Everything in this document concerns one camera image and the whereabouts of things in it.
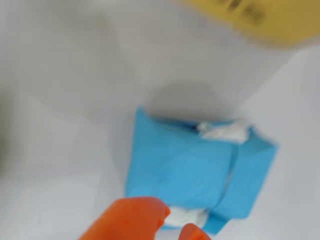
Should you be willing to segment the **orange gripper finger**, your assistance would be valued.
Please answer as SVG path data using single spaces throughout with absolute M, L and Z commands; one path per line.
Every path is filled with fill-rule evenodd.
M 211 238 L 195 224 L 188 223 L 182 228 L 178 240 L 211 240 Z
M 80 239 L 153 240 L 169 214 L 169 207 L 158 198 L 121 198 L 113 202 Z

